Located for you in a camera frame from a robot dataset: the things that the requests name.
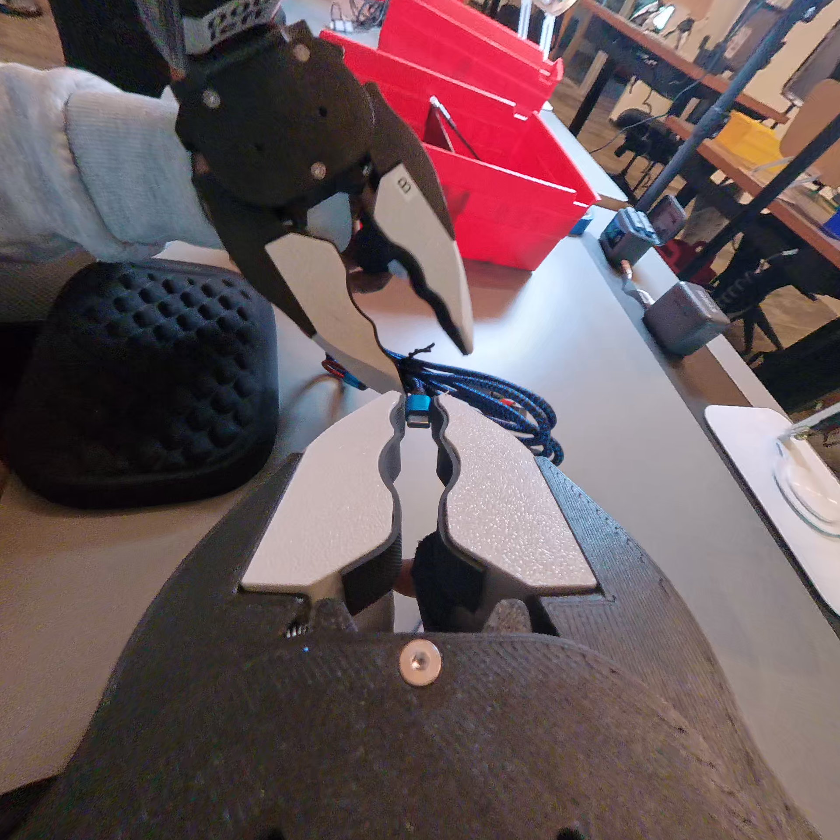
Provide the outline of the black office chair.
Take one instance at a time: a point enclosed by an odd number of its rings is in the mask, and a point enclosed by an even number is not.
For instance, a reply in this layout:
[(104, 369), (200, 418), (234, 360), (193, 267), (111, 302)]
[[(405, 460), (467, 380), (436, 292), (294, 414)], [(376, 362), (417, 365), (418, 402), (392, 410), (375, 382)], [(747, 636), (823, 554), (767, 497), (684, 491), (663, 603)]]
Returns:
[[(614, 120), (620, 143), (614, 150), (616, 158), (630, 154), (631, 159), (624, 168), (612, 175), (612, 179), (621, 190), (627, 194), (635, 194), (655, 166), (665, 166), (675, 156), (682, 144), (681, 138), (668, 129), (661, 118), (657, 118), (643, 110), (629, 108), (621, 112)], [(627, 181), (634, 162), (644, 159), (647, 164), (635, 186)]]

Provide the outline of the grey charger cube blue face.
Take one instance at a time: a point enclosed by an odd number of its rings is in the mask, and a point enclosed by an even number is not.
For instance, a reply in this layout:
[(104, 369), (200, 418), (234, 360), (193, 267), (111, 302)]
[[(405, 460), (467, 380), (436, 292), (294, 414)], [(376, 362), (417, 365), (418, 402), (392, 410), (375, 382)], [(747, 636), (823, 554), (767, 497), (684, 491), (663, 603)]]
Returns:
[(646, 213), (632, 206), (616, 212), (598, 240), (607, 262), (616, 270), (624, 262), (635, 266), (651, 248), (662, 244)]

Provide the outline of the instruction sheet display stand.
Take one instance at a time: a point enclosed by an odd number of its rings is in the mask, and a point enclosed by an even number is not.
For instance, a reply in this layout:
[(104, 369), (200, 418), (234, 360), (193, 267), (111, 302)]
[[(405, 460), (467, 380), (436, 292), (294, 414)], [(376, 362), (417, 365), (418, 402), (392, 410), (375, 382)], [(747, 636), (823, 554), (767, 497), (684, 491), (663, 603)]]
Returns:
[[(781, 150), (822, 150), (806, 170), (838, 191), (839, 82), (814, 85), (784, 134)], [(818, 297), (838, 301), (838, 208), (816, 232), (828, 242), (823, 256), (834, 270), (812, 272), (794, 285)], [(839, 616), (839, 484), (838, 471), (823, 455), (838, 454), (838, 314), (825, 326), (786, 350), (765, 357), (754, 373), (776, 394), (782, 413), (760, 407), (709, 406), (707, 425), (740, 477), (827, 609)], [(836, 402), (792, 421), (787, 413), (835, 394)]]

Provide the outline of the black pole with round disc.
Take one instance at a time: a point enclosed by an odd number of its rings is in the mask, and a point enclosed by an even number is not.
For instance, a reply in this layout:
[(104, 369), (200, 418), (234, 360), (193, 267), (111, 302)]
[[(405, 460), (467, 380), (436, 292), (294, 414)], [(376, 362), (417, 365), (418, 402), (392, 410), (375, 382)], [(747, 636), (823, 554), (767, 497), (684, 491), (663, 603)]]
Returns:
[[(839, 116), (836, 115), (832, 121), (815, 135), (810, 142), (803, 147), (800, 153), (793, 157), (778, 174), (767, 185), (762, 186), (760, 192), (751, 197), (748, 204), (740, 206), (734, 217), (723, 228), (722, 232), (714, 237), (705, 246), (698, 257), (694, 258), (686, 268), (679, 273), (679, 278), (688, 280), (692, 278), (706, 263), (711, 263), (714, 255), (734, 236), (743, 233), (752, 225), (764, 210), (769, 209), (772, 215), (779, 217), (777, 212), (780, 205), (780, 198), (785, 189), (791, 186), (794, 181), (803, 175), (809, 168), (824, 156), (834, 146), (839, 137)], [(832, 263), (835, 268), (839, 267), (838, 243), (831, 240), (812, 220), (798, 216), (799, 221), (793, 223), (790, 211), (782, 222), (807, 245), (811, 246), (824, 259)]]

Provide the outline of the grey light stand tripod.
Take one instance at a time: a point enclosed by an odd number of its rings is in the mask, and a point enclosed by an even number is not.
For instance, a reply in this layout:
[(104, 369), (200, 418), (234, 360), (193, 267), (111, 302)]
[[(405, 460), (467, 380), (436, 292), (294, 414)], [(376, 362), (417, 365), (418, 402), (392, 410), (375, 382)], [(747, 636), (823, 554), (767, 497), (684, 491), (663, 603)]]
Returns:
[(811, 16), (812, 9), (818, 4), (818, 2), (808, 1), (789, 3), (784, 10), (784, 15), (773, 25), (766, 37), (757, 44), (750, 57), (731, 80), (728, 89), (709, 106), (700, 121), (696, 123), (689, 138), (680, 145), (675, 156), (664, 166), (650, 187), (638, 199), (636, 204), (638, 211), (646, 212), (653, 208), (658, 199), (665, 193), (669, 183), (677, 177), (683, 164), (687, 163), (704, 140), (709, 139), (712, 134), (720, 129), (724, 117), (730, 112), (739, 95), (748, 86), (751, 79), (772, 59), (790, 30), (802, 19)]

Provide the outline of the small black screen gadget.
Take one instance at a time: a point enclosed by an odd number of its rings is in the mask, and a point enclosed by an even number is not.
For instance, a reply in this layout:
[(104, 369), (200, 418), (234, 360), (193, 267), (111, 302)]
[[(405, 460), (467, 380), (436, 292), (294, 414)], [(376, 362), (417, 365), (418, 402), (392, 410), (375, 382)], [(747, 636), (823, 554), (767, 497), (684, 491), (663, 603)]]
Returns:
[(686, 210), (676, 196), (663, 195), (657, 204), (647, 212), (647, 219), (653, 228), (658, 243), (663, 245), (676, 238), (686, 225)]

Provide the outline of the yellow plastic bin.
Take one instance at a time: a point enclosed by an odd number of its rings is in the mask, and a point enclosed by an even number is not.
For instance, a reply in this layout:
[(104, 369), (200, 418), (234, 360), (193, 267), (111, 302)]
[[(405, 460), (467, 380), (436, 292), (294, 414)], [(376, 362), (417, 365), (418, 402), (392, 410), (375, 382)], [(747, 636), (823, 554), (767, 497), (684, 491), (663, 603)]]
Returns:
[(729, 113), (728, 121), (718, 132), (715, 142), (751, 168), (783, 158), (781, 142), (775, 132), (767, 125), (736, 111)]

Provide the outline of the wooden top desk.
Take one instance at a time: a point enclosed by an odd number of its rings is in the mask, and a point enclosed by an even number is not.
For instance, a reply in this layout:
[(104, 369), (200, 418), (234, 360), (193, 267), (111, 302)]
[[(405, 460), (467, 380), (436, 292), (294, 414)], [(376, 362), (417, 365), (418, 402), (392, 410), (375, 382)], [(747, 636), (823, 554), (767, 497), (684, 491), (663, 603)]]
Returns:
[[(816, 103), (809, 103), (808, 108), (811, 105), (816, 105)], [(808, 108), (804, 107), (800, 110), (789, 123), (781, 142), (782, 146), (785, 146), (785, 143), (793, 144), (793, 141), (787, 141), (787, 135), (791, 132), (794, 133), (795, 140), (803, 141), (802, 146), (804, 146), (804, 140), (813, 139), (816, 136), (816, 130), (828, 124), (828, 117), (816, 116), (813, 108), (813, 113), (803, 116)], [(666, 117), (665, 126), (681, 140), (687, 140), (694, 128), (687, 121), (677, 117)], [(723, 190), (720, 184), (711, 179), (713, 173), (722, 173), (724, 180), (733, 183), (737, 191), (740, 190), (748, 199), (755, 197), (763, 186), (758, 179), (758, 172), (749, 170), (743, 159), (727, 150), (718, 140), (704, 141), (698, 152), (689, 158), (684, 172), (685, 174), (681, 175), (684, 185), (677, 193), (677, 201), (683, 206), (688, 206), (698, 195), (705, 195), (720, 214), (728, 213), (733, 207), (737, 212), (738, 202)], [(767, 213), (778, 219), (793, 235), (811, 246), (820, 257), (837, 269), (839, 268), (838, 239), (826, 234), (818, 223), (815, 215), (817, 214), (815, 199), (809, 200), (806, 209), (805, 199), (796, 204), (793, 199), (780, 197), (769, 205)]]
[(662, 98), (670, 101), (667, 114), (680, 113), (690, 99), (712, 103), (723, 94), (731, 80), (716, 76), (680, 56), (661, 38), (648, 35), (626, 18), (597, 2), (578, 3), (588, 14), (579, 32), (589, 38), (597, 54), (605, 60), (574, 115), (570, 130), (578, 135), (601, 97), (606, 84), (619, 72), (635, 77)]

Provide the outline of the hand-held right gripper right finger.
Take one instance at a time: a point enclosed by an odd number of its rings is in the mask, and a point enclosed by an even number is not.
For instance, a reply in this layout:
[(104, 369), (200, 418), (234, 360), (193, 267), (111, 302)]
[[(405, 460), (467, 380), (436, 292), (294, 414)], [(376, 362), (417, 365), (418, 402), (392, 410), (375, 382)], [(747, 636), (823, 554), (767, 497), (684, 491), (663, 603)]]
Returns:
[(513, 432), (451, 395), (435, 398), (440, 580), (457, 629), (480, 629), (501, 601), (593, 595), (595, 573), (543, 466)]

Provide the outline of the black honeycomb cushion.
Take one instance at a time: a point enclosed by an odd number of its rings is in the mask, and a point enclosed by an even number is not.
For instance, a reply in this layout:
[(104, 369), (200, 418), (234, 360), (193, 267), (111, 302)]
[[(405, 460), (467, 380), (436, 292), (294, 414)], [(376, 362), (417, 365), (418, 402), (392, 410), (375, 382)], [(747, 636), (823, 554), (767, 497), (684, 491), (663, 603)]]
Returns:
[(95, 263), (40, 327), (5, 421), (30, 490), (69, 508), (200, 501), (267, 462), (279, 425), (274, 310), (239, 274)]

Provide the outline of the red divided plastic bin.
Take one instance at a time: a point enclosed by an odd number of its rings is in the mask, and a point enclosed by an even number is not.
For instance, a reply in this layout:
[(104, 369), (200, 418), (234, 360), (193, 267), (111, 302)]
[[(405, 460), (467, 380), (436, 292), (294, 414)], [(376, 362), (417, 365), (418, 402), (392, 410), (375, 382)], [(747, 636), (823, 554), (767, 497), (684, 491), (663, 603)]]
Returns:
[(537, 112), (328, 29), (422, 141), (463, 259), (535, 270), (600, 196)]

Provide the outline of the red plastic tub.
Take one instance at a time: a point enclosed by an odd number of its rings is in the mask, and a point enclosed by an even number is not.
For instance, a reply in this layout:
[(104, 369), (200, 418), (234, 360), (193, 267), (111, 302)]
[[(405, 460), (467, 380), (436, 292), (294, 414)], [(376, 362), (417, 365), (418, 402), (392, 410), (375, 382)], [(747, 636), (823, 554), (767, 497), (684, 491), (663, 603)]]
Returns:
[(672, 272), (678, 275), (691, 264), (706, 245), (707, 242), (704, 240), (692, 244), (682, 238), (672, 238), (657, 246), (656, 250)]

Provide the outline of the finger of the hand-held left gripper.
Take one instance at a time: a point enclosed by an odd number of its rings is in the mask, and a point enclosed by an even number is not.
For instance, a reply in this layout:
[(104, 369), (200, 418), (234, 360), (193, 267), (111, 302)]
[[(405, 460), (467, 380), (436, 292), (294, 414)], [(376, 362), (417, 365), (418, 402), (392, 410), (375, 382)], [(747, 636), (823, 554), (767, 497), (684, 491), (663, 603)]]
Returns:
[(314, 329), (313, 341), (356, 380), (384, 394), (403, 392), (375, 325), (354, 302), (339, 251), (328, 240), (287, 234), (266, 253)]
[(373, 221), (406, 270), (415, 294), (434, 311), (458, 350), (472, 354), (473, 308), (459, 247), (403, 163), (381, 176)]

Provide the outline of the person's left forearm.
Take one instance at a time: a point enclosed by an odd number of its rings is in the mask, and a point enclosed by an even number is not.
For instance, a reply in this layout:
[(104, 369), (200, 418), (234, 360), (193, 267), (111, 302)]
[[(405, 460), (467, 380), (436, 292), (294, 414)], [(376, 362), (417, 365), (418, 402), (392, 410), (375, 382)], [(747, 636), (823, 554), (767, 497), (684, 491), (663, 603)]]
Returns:
[(2, 261), (102, 261), (171, 242), (221, 249), (175, 132), (177, 102), (83, 70), (1, 66)]

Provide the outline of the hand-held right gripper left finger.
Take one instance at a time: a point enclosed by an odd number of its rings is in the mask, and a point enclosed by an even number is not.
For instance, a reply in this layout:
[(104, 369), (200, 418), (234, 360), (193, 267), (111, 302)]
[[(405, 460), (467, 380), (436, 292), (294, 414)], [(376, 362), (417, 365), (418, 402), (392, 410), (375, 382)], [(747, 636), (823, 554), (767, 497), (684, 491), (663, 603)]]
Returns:
[(356, 616), (393, 588), (402, 559), (404, 395), (388, 392), (304, 450), (241, 580), (246, 592), (342, 600)]

